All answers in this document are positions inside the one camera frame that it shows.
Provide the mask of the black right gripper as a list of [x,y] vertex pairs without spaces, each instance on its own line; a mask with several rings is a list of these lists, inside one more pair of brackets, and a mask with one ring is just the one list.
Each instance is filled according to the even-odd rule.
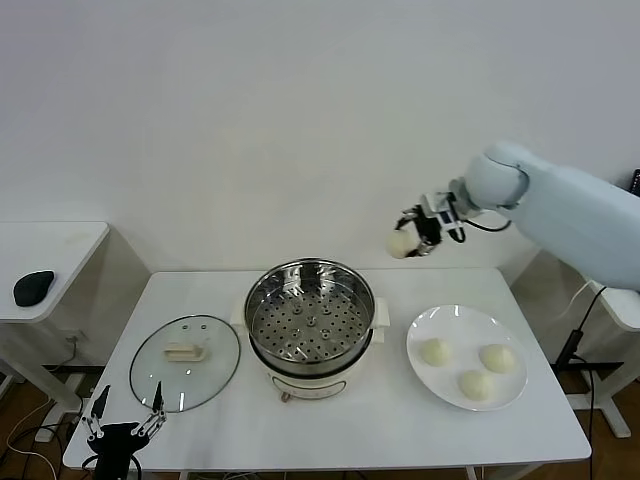
[[435,217],[428,217],[421,207],[417,207],[402,211],[402,215],[397,221],[397,230],[403,230],[410,224],[415,227],[421,242],[409,250],[405,257],[414,258],[429,255],[434,250],[434,246],[439,245],[442,241],[439,221]]

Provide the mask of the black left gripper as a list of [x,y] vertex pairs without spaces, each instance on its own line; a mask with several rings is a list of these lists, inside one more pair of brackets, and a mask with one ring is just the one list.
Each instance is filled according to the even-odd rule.
[[157,383],[151,413],[142,423],[109,424],[102,428],[110,388],[110,385],[104,387],[92,403],[89,415],[81,419],[88,431],[88,446],[94,453],[87,463],[95,461],[93,478],[97,480],[127,479],[131,465],[135,467],[136,478],[141,479],[142,467],[136,453],[150,443],[149,436],[154,436],[167,419],[162,382]]

